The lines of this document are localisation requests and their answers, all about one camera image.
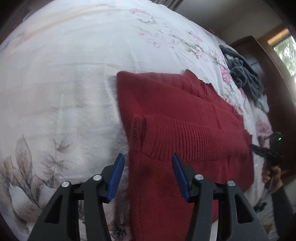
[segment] blue gripper pad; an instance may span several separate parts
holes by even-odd
[[[173,171],[179,186],[180,193],[185,201],[189,201],[190,193],[189,193],[189,183],[185,176],[184,170],[182,168],[182,164],[177,156],[177,154],[173,154],[172,156],[172,167]]]
[[[115,168],[112,173],[112,176],[108,183],[108,193],[106,195],[106,200],[108,202],[111,202],[111,200],[115,197],[115,194],[117,192],[117,188],[121,179],[121,175],[124,168],[124,156],[123,154],[119,153],[119,155],[116,158],[116,161],[114,163]]]

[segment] window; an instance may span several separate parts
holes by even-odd
[[[290,35],[289,30],[284,29],[280,31],[270,38],[267,43],[273,47],[296,83],[296,42]]]

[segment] red sweater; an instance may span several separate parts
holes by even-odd
[[[173,174],[178,153],[213,182],[254,179],[251,136],[242,116],[191,71],[117,74],[118,104],[129,141],[129,198],[134,241],[184,241],[193,204]],[[213,205],[213,220],[218,205]]]

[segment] wooden window frame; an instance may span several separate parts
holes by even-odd
[[[271,60],[274,62],[274,64],[278,68],[278,71],[282,75],[282,77],[283,77],[283,79],[284,79],[284,81],[285,81],[285,83],[286,83],[286,85],[287,85],[287,87],[289,89],[289,92],[291,94],[293,102],[296,103],[295,75],[293,77],[290,75],[290,72],[288,71],[287,67],[285,66],[283,61],[280,59],[278,54],[274,51],[274,48],[272,46],[270,46],[268,44],[268,42],[267,42],[268,40],[275,37],[278,33],[280,33],[281,31],[283,31],[286,28],[287,27],[284,24],[281,24],[281,25],[275,27],[270,32],[263,35],[262,37],[260,37],[259,39],[257,39],[257,41],[263,47],[263,49],[267,52],[267,54],[270,56]],[[291,33],[289,35],[279,39],[279,41],[275,42],[274,45],[276,45],[277,43],[284,40],[286,37],[288,37],[290,35],[291,35]]]

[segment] human hand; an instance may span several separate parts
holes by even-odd
[[[281,169],[279,166],[268,167],[267,163],[265,162],[262,169],[262,181],[264,183],[267,183],[270,180],[270,174],[274,176],[274,181],[269,189],[269,192],[273,194],[283,185],[281,180]]]

